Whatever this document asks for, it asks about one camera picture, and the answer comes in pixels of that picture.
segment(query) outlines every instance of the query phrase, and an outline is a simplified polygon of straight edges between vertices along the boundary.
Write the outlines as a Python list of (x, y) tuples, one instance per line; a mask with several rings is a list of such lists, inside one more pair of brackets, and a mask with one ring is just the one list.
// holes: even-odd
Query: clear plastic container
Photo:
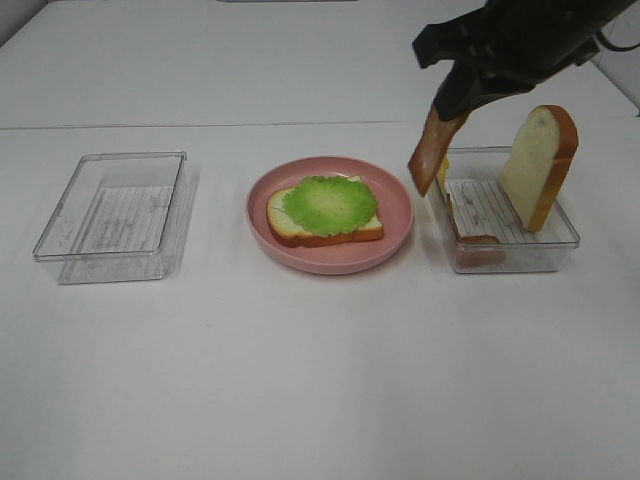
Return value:
[(59, 284), (154, 280), (182, 253), (192, 196), (184, 152), (85, 155), (33, 258)]
[(541, 231), (522, 228), (498, 184), (510, 152), (510, 147), (452, 148), (445, 186), (436, 181), (429, 189), (451, 266), (458, 273), (555, 272), (580, 244), (557, 202)]

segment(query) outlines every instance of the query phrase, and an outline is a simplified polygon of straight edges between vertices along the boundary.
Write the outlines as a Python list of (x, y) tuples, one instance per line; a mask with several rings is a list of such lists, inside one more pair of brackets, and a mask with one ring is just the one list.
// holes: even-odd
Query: white wall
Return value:
[[(636, 2), (620, 14), (604, 33), (615, 45), (640, 42), (640, 4)], [(604, 51), (594, 63), (640, 108), (640, 48), (625, 53)]]
[(46, 0), (0, 0), (0, 45), (11, 38), (46, 3)]

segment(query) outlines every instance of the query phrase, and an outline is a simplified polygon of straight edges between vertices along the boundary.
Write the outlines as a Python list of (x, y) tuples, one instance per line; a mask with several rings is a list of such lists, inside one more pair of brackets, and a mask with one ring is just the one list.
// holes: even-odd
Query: white tabletop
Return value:
[[(0, 128), (423, 121), (450, 62), (411, 42), (482, 3), (53, 2), (0, 49)], [(541, 103), (637, 112), (591, 64), (487, 110)]]
[[(0, 132), (0, 477), (638, 478), (635, 125), (585, 127), (563, 190), (583, 244), (559, 273), (454, 274), (415, 194), (406, 245), (368, 272), (258, 247), (243, 208), (265, 171), (347, 155), (410, 185), (420, 130)], [(32, 261), (82, 154), (176, 149), (200, 171), (177, 274), (60, 287)]]

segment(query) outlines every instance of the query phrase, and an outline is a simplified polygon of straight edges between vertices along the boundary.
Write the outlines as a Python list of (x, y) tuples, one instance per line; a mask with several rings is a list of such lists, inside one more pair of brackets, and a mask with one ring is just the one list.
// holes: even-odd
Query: bread slice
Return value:
[[(360, 177), (349, 177), (351, 181), (359, 181)], [(306, 231), (295, 223), (285, 212), (284, 196), (294, 187), (278, 190), (267, 202), (267, 219), (276, 240), (287, 247), (324, 247), (347, 242), (368, 242), (384, 236), (384, 226), (377, 214), (362, 227), (351, 233), (341, 233), (328, 237), (320, 237)]]
[(542, 229), (578, 149), (578, 131), (566, 110), (536, 107), (516, 135), (500, 186), (530, 232)]

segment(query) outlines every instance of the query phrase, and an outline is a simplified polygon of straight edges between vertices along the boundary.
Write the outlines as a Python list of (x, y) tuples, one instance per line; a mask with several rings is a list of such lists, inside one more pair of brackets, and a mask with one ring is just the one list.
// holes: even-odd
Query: sandwich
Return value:
[(358, 176), (304, 178), (274, 192), (267, 219), (276, 240), (287, 247), (323, 247), (368, 242), (384, 236), (378, 200)]

